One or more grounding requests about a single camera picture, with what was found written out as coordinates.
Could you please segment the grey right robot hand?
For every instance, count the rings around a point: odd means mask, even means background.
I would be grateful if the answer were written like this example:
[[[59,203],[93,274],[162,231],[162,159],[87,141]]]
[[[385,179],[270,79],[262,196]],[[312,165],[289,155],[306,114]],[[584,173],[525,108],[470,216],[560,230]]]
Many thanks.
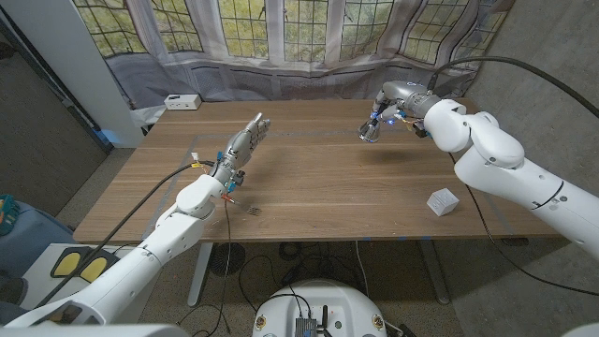
[[[377,94],[371,118],[378,121],[390,120],[400,111],[417,119],[423,119],[429,109],[441,98],[429,92],[419,83],[388,81]]]

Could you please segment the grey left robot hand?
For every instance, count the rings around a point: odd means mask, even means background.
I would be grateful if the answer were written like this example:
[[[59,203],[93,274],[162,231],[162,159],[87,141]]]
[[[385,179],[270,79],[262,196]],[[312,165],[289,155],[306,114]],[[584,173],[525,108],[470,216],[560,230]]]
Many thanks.
[[[269,128],[270,120],[264,119],[263,114],[259,112],[243,130],[228,141],[210,175],[222,185],[228,183],[249,162],[253,151],[267,136]]]

